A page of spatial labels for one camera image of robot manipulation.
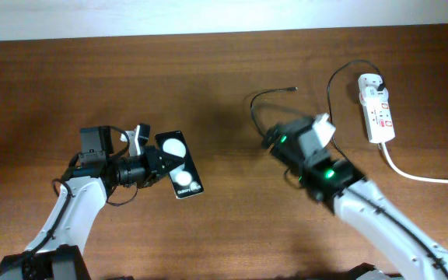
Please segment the black smartphone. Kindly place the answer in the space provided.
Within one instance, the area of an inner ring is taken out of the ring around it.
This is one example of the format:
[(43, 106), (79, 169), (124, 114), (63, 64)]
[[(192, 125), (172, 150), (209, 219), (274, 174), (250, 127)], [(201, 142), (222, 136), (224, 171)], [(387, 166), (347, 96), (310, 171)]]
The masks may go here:
[(204, 186), (183, 133), (181, 131), (159, 133), (155, 136), (155, 140), (162, 152), (179, 159), (179, 162), (176, 162), (177, 166), (169, 172), (176, 198), (184, 199), (202, 194)]

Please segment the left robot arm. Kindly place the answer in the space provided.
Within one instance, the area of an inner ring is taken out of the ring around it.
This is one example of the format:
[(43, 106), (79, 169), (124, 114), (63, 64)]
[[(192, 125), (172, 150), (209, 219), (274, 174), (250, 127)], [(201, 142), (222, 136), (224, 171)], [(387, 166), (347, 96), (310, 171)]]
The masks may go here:
[(142, 139), (149, 126), (121, 131), (127, 143), (114, 152), (112, 126), (83, 128), (82, 150), (51, 185), (58, 199), (36, 238), (4, 257), (0, 279), (88, 279), (83, 251), (94, 220), (119, 186), (150, 187), (185, 162)]

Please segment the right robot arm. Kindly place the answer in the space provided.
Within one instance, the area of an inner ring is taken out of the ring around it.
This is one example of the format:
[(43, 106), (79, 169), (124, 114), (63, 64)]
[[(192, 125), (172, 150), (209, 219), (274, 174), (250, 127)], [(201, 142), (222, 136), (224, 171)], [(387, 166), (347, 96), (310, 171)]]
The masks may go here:
[(399, 211), (357, 167), (334, 160), (327, 115), (278, 123), (262, 146), (284, 163), (310, 199), (362, 234), (405, 279), (448, 279), (448, 250)]

